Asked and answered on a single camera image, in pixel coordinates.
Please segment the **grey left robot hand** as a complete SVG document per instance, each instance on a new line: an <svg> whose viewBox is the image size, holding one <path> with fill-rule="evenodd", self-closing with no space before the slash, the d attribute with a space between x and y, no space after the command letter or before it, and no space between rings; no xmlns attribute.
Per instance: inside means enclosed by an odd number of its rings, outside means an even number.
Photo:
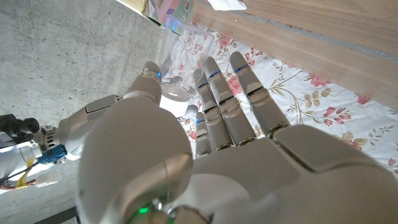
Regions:
<svg viewBox="0 0 398 224"><path fill-rule="evenodd" d="M209 58L203 155L160 103L160 69L145 64L83 143L77 208L83 223L396 223L397 179L349 144L292 126L243 56L231 65L265 132L258 139Z"/></svg>

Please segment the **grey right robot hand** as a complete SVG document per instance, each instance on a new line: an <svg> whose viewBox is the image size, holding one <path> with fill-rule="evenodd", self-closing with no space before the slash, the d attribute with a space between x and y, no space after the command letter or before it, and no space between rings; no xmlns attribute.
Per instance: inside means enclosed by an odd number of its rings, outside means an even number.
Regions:
<svg viewBox="0 0 398 224"><path fill-rule="evenodd" d="M109 95L88 103L76 113L61 120L58 127L41 127L40 133L34 137L34 140L37 141L43 153L60 144L65 146L66 159L75 161L81 157L83 141L97 119L120 100L122 100L122 96Z"/></svg>

